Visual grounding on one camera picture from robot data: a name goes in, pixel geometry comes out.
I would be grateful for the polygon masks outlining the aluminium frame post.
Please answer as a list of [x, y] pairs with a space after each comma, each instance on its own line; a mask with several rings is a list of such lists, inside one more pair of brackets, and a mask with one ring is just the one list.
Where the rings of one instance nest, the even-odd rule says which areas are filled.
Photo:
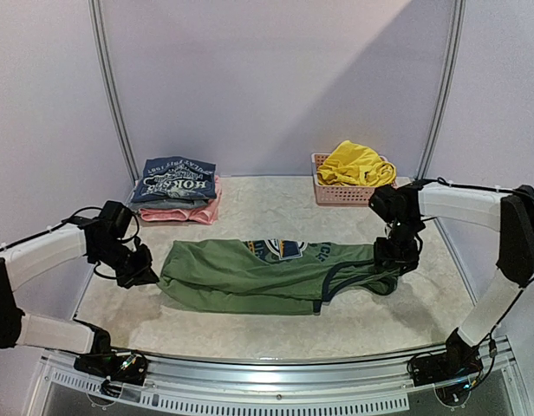
[[446, 112], [446, 104], [452, 89], [465, 12], [465, 0], [453, 1], [437, 101], [430, 122], [427, 140], [421, 153], [420, 163], [414, 176], [416, 179], [423, 179], [427, 176], [437, 146], [440, 129]]
[[134, 150], [129, 138], [127, 125], [122, 112], [118, 89], [114, 77], [113, 64], [109, 52], [106, 24], [103, 14], [102, 1], [89, 0], [88, 8], [93, 27], [94, 42], [97, 59], [100, 66], [101, 78], [105, 89], [114, 130], [120, 146], [120, 153], [125, 162], [129, 178], [134, 183], [139, 177], [139, 170], [134, 156]]

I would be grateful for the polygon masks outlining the folded pink garment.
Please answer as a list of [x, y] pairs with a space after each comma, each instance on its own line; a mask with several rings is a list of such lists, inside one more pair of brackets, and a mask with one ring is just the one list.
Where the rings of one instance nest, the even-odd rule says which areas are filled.
[[218, 219], [218, 206], [222, 197], [220, 177], [215, 176], [215, 190], [217, 197], [210, 199], [207, 205], [193, 209], [146, 209], [138, 210], [140, 218], [147, 222], [191, 221], [199, 224], [211, 225]]

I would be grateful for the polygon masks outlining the yellow garment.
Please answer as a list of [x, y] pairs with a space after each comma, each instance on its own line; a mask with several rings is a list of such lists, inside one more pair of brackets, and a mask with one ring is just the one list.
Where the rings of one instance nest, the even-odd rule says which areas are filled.
[[368, 146], [344, 140], [316, 169], [324, 186], [379, 187], [391, 185], [397, 169]]

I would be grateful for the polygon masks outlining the left aluminium frame post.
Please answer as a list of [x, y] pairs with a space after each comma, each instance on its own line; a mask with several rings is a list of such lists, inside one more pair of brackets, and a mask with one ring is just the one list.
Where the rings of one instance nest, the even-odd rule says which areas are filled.
[[118, 89], [114, 77], [113, 64], [109, 52], [106, 24], [103, 14], [102, 1], [89, 0], [88, 8], [93, 27], [94, 42], [97, 59], [100, 66], [101, 78], [105, 89], [114, 130], [120, 146], [120, 153], [125, 162], [129, 178], [134, 183], [139, 177], [139, 170], [134, 156], [134, 150], [129, 138], [127, 125], [122, 112]]

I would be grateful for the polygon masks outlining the pink plastic basket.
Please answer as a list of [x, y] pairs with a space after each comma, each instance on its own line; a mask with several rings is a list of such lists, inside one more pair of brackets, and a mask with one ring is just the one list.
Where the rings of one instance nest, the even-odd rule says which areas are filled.
[[[324, 186], [320, 185], [316, 176], [316, 169], [330, 155], [330, 153], [312, 153], [311, 167], [314, 181], [316, 203], [320, 206], [354, 206], [365, 207], [374, 195], [377, 187], [361, 186]], [[395, 181], [389, 187], [396, 187]]]

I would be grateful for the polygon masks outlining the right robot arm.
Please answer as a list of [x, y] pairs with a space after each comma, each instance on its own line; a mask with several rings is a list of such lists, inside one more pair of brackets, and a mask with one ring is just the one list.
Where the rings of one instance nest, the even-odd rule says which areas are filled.
[[420, 234], [428, 220], [434, 219], [468, 269], [479, 266], [487, 273], [485, 280], [471, 282], [477, 301], [449, 337], [451, 348], [438, 360], [444, 377], [457, 377], [471, 364], [467, 347], [478, 346], [534, 283], [534, 188], [423, 179], [398, 188], [378, 187], [368, 206], [387, 226], [386, 236], [374, 243], [377, 265], [415, 269], [421, 253]]

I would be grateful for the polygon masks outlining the folded grey garment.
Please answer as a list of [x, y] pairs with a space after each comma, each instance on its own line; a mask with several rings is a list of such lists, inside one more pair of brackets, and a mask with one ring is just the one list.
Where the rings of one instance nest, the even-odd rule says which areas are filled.
[[208, 206], [210, 199], [155, 199], [146, 202], [133, 203], [133, 208], [136, 210], [193, 210]]

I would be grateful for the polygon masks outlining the right aluminium frame post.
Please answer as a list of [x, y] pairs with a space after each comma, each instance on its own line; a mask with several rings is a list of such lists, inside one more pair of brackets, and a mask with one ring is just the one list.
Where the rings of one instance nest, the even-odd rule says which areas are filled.
[[423, 179], [427, 176], [437, 146], [440, 129], [446, 112], [446, 104], [452, 89], [465, 12], [465, 0], [453, 1], [437, 101], [430, 122], [427, 140], [421, 153], [420, 163], [414, 176], [416, 179]]

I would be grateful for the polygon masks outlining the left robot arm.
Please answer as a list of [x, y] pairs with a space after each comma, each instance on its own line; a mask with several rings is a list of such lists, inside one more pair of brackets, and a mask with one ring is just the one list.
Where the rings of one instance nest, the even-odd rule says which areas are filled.
[[53, 268], [86, 258], [94, 266], [113, 270], [111, 280], [123, 289], [156, 284], [152, 254], [127, 228], [137, 218], [124, 204], [107, 201], [94, 218], [76, 211], [59, 224], [11, 244], [0, 246], [0, 349], [31, 346], [84, 354], [100, 376], [118, 369], [104, 329], [85, 322], [34, 315], [16, 305], [14, 293], [25, 283]]

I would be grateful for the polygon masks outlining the folded navy graphic shirt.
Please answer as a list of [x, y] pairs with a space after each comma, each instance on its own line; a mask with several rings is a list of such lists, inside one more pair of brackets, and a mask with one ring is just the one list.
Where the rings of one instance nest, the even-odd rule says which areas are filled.
[[215, 199], [215, 177], [216, 165], [212, 163], [181, 156], [148, 159], [132, 202]]

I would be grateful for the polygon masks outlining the green tank top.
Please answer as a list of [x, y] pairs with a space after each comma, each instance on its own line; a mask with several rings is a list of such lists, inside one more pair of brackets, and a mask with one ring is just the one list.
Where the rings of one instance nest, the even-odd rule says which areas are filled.
[[317, 315], [345, 289], [387, 296], [401, 270], [370, 244], [292, 240], [176, 241], [159, 288], [186, 309], [244, 315]]

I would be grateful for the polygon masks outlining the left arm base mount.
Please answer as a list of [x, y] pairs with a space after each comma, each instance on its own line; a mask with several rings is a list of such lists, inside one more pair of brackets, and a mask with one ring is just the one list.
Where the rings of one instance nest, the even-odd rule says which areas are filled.
[[149, 360], [138, 350], [113, 348], [110, 334], [98, 327], [91, 328], [94, 340], [87, 354], [75, 359], [74, 369], [102, 378], [99, 392], [111, 398], [120, 398], [125, 384], [144, 385]]

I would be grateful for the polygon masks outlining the aluminium front rail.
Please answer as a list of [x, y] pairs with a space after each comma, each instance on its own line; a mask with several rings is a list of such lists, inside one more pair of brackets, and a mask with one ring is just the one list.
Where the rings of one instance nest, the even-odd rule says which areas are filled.
[[142, 386], [101, 393], [101, 379], [67, 354], [43, 356], [31, 415], [526, 415], [515, 357], [504, 337], [481, 355], [482, 383], [418, 386], [412, 359], [441, 347], [326, 362], [192, 360], [149, 355]]

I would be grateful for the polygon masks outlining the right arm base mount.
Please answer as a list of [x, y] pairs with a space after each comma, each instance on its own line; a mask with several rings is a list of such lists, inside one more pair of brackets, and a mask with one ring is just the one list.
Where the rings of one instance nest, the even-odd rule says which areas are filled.
[[451, 407], [466, 403], [484, 370], [479, 347], [467, 344], [458, 332], [456, 328], [448, 336], [444, 352], [416, 354], [407, 362], [414, 385], [433, 385], [440, 403]]

